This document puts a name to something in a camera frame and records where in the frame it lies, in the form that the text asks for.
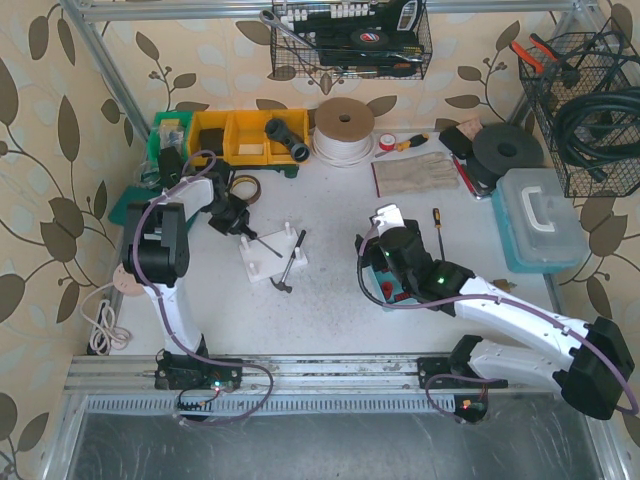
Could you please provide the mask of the teal plastic tray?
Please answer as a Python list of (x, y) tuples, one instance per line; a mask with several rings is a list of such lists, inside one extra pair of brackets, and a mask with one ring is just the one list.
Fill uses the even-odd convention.
[[(364, 296), (370, 302), (382, 306), (385, 311), (416, 310), (419, 308), (419, 302), (410, 293), (408, 294), (411, 299), (395, 302), (395, 295), (407, 292), (389, 269), (375, 270), (372, 266), (366, 266), (360, 268), (357, 273)], [(388, 302), (385, 301), (380, 288), (380, 284), (383, 282), (391, 282), (394, 285), (393, 296)]]

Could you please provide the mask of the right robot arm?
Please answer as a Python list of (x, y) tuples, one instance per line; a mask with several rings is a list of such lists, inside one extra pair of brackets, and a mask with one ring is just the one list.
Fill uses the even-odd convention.
[(435, 260), (414, 221), (375, 222), (355, 240), (356, 274), (385, 265), (411, 298), (407, 309), (441, 311), (484, 324), (517, 341), (508, 347), (473, 337), (451, 377), (483, 385), (508, 383), (557, 392), (575, 410), (598, 420), (614, 412), (635, 416), (639, 402), (629, 385), (635, 363), (618, 325), (555, 314), (518, 299), (473, 271)]

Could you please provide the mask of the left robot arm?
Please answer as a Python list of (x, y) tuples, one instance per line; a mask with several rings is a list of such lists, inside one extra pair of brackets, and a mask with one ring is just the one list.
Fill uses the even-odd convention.
[(162, 325), (164, 348), (156, 358), (155, 387), (219, 391), (233, 386), (240, 367), (211, 360), (187, 298), (188, 221), (200, 212), (224, 235), (250, 236), (248, 203), (229, 191), (229, 176), (205, 171), (184, 176), (147, 202), (127, 206), (121, 250), (125, 271), (149, 296)]

